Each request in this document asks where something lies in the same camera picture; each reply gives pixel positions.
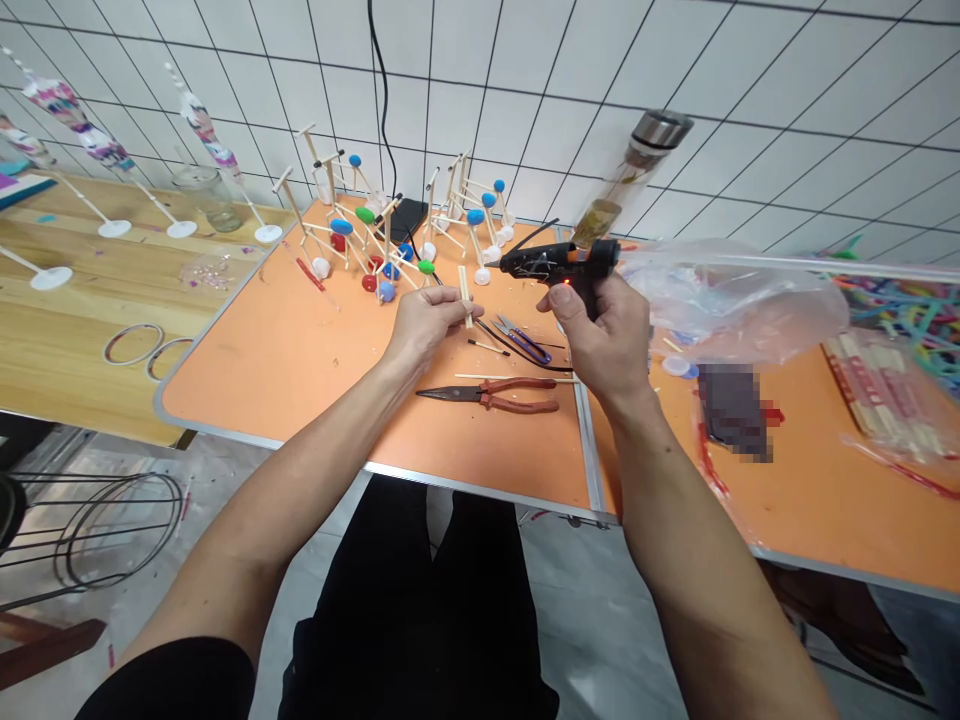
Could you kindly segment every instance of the orange table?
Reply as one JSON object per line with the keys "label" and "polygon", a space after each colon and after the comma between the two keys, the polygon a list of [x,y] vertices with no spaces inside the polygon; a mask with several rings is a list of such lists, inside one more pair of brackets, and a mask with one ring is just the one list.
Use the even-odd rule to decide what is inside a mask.
{"label": "orange table", "polygon": [[[343,202],[358,204],[355,198]],[[326,225],[327,210],[314,205],[307,220]],[[517,225],[516,238],[529,230]],[[465,240],[465,233],[451,233]],[[163,420],[276,448],[380,357],[396,303],[377,306],[360,287],[362,273],[355,261],[349,270],[336,261],[327,292],[320,293],[295,263],[300,236],[295,228],[288,247],[270,253],[162,383],[155,407]],[[481,229],[480,236],[486,245],[486,231]],[[472,276],[472,252],[462,260],[453,243],[440,236],[435,243],[437,272],[446,283],[456,284],[461,263]],[[308,247],[316,256],[312,241]],[[408,287],[406,280],[398,282],[399,290]],[[497,274],[490,285],[471,283],[471,288],[488,317],[501,312],[534,337],[564,344],[552,317],[534,308],[542,286]],[[479,328],[445,341],[422,387],[474,382],[458,381],[453,377],[458,372],[563,376],[468,345],[469,336],[489,341]],[[566,352],[557,350],[555,363],[566,362]],[[692,383],[668,378],[656,366],[651,380],[660,388],[674,431],[696,460]],[[785,424],[772,431],[775,461],[748,464],[724,449],[711,449],[717,472],[730,487],[727,509],[755,554],[926,594],[960,594],[960,563],[953,560],[960,543],[960,503],[913,485],[841,443],[841,436],[856,436],[856,430],[819,348],[765,374],[761,387],[763,397],[774,400],[786,416]],[[521,400],[535,397],[524,391],[517,395]],[[367,467],[615,520],[616,462],[602,413],[591,402],[603,493],[603,505],[591,507],[574,390],[558,385],[552,395],[560,412],[534,417],[411,397]],[[588,464],[591,456],[588,445]]]}

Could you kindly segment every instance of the black glue gun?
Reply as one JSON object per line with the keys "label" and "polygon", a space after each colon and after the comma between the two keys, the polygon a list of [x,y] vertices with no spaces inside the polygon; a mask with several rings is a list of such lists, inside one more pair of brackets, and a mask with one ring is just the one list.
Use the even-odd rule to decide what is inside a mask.
{"label": "black glue gun", "polygon": [[566,283],[577,291],[587,306],[587,316],[595,321],[599,312],[593,284],[613,273],[620,259],[620,243],[594,240],[589,250],[583,250],[573,243],[523,248],[524,242],[486,267],[498,267],[515,278],[532,278],[550,286]]}

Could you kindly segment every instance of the wooden table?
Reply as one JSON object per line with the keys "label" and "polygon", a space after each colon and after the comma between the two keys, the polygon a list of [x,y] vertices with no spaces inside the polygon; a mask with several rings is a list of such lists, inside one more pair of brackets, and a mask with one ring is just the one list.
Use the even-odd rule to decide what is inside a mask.
{"label": "wooden table", "polygon": [[[315,204],[308,220],[323,223]],[[516,238],[531,228],[516,226]],[[462,239],[458,231],[453,231]],[[171,422],[276,448],[329,407],[377,360],[393,325],[396,303],[378,307],[360,289],[358,269],[337,268],[327,297],[277,247],[189,356],[158,390],[158,413]],[[464,263],[476,262],[438,239],[437,272],[455,282]],[[534,304],[542,286],[496,275],[471,284],[489,316],[502,312],[535,337],[563,344],[550,316]],[[330,302],[336,297],[341,309]],[[488,340],[478,329],[444,342],[420,387],[471,384],[454,373],[550,373],[518,358],[467,345]],[[557,350],[563,364],[565,352]],[[665,414],[696,464],[700,449],[694,383],[665,375],[654,363],[651,382]],[[761,377],[763,399],[786,416],[771,431],[774,462],[754,464],[718,446],[711,456],[731,496],[724,505],[760,557],[956,601],[960,597],[960,503],[941,498],[844,445],[856,428],[819,347]],[[619,479],[609,426],[593,404],[593,428],[608,514],[597,512],[585,475],[585,453],[574,391],[558,386],[560,411],[517,416],[461,403],[411,397],[385,430],[368,469],[396,477],[466,489],[573,515],[615,520]],[[518,399],[533,395],[518,393]],[[960,429],[960,413],[949,412]],[[950,478],[941,478],[949,482]],[[953,486],[958,484],[953,478]]]}
{"label": "wooden table", "polygon": [[[97,235],[100,221],[66,187],[57,185],[0,212],[0,244],[41,267],[67,265],[74,276],[51,291],[32,290],[32,274],[0,258],[0,409],[155,445],[176,445],[183,428],[153,412],[156,383],[144,363],[106,364],[101,353],[119,330],[150,322],[166,339],[194,337],[226,295],[185,292],[180,270],[224,244],[256,244],[256,221],[236,205],[244,225],[215,234],[182,195],[156,191],[179,220],[193,220],[192,237],[167,237],[169,224],[137,188],[71,178],[101,211],[133,229],[117,239]],[[287,227],[292,213],[263,208],[265,222]]]}

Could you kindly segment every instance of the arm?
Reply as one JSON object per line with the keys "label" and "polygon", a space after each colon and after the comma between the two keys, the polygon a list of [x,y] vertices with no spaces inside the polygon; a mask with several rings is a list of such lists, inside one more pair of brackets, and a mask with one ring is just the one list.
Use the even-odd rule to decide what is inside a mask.
{"label": "arm", "polygon": [[647,378],[650,310],[619,275],[598,284],[600,318],[550,289],[573,365],[613,428],[627,547],[650,588],[693,718],[835,718],[813,663],[756,561],[687,458]]}
{"label": "arm", "polygon": [[[445,335],[459,330],[466,315],[459,298],[452,287],[404,296],[380,362],[240,487],[118,667],[201,635],[235,642],[256,667],[287,566],[343,497]],[[472,307],[475,317],[483,314]]]}

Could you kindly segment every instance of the scissors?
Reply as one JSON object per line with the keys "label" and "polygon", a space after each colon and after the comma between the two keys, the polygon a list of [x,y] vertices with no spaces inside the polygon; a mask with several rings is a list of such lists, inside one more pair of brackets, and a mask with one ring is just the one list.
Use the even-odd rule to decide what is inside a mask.
{"label": "scissors", "polygon": [[496,382],[484,380],[479,385],[451,385],[449,387],[418,390],[417,395],[434,398],[436,400],[450,400],[452,402],[476,402],[483,405],[487,410],[497,408],[498,410],[505,410],[506,412],[517,413],[518,415],[535,415],[537,413],[556,412],[560,409],[560,403],[556,400],[521,403],[516,400],[495,397],[494,393],[514,387],[532,387],[551,390],[556,386],[556,380],[521,377],[497,380]]}
{"label": "scissors", "polygon": [[534,362],[538,362],[541,365],[550,364],[550,361],[553,360],[553,358],[550,356],[550,353],[531,340],[527,334],[523,332],[523,330],[507,320],[507,318],[505,318],[503,315],[497,315],[497,317],[500,318],[500,322],[497,322],[496,320],[493,321],[493,325],[497,328],[497,330],[502,332],[508,338],[517,343],[517,345],[526,350]]}

